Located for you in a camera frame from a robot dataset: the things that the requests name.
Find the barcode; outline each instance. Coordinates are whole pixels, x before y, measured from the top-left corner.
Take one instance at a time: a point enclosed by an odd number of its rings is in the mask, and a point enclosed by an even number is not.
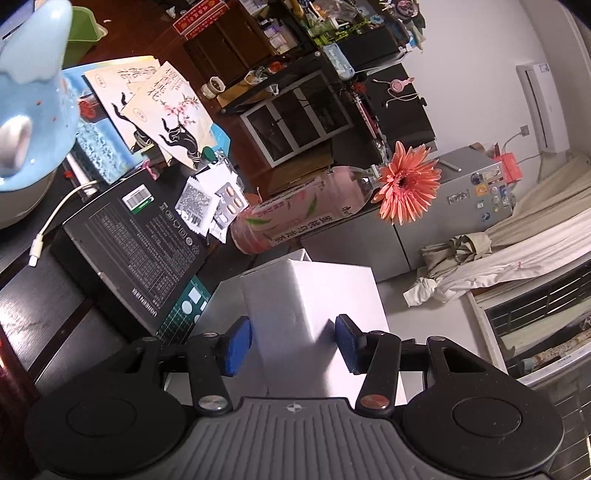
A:
[[[149,196],[150,193],[148,189],[142,185],[142,189],[138,193],[134,193],[131,198],[128,198],[125,201],[125,203],[129,208],[135,208]]]
[[[154,200],[154,197],[152,197],[152,194],[145,185],[140,185],[135,190],[132,190],[127,195],[125,195],[121,200],[123,200],[123,202],[127,205],[128,209],[130,209],[133,213],[137,213],[134,209],[139,206],[139,209],[137,210],[139,212],[139,210],[141,210],[145,205]]]
[[[189,215],[189,222],[194,223],[197,226],[201,226],[201,220],[203,220],[203,219],[201,217],[198,217],[194,213]]]
[[[186,216],[181,215],[186,222],[201,227],[212,201],[211,196],[187,183],[176,209],[186,213]]]

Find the wooden cabinet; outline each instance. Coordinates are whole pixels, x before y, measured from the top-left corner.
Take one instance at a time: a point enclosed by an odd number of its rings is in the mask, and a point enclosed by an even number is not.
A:
[[[203,74],[218,76],[229,86],[276,52],[240,2],[228,5],[224,15],[184,48]]]

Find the glass cabinet door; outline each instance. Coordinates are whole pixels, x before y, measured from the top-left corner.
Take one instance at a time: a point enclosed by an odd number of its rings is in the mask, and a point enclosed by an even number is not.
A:
[[[285,126],[299,147],[304,147],[320,138],[320,133],[293,90],[275,98],[271,104],[277,110],[280,119],[285,122]]]
[[[273,160],[277,161],[294,151],[268,108],[254,110],[247,118]]]
[[[294,92],[310,105],[327,134],[349,124],[334,94],[320,75],[306,80]]]

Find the cabinet door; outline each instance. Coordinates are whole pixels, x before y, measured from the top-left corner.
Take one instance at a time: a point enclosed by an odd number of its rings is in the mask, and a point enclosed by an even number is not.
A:
[[[220,77],[226,85],[231,85],[242,79],[248,69],[224,38],[224,35],[217,27],[217,22],[207,27],[194,39],[189,40],[186,44],[186,50],[197,67],[203,68],[203,64],[210,65],[210,68],[206,67],[203,73],[210,74],[210,72],[213,72],[213,75]]]
[[[271,46],[260,28],[239,5],[233,5],[214,25],[232,46],[247,70],[272,54]]]
[[[375,209],[315,231],[301,244],[314,262],[371,267],[376,282],[410,270],[394,228]]]

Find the floor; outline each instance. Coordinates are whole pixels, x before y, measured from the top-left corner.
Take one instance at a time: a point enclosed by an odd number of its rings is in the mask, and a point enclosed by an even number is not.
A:
[[[485,356],[486,348],[465,295],[448,303],[431,299],[418,307],[407,306],[402,294],[411,287],[416,276],[416,272],[409,272],[378,283],[390,332],[402,340],[414,338],[417,343],[425,343],[432,335],[445,336],[465,349]],[[408,400],[423,390],[420,373],[403,372],[401,375]]]

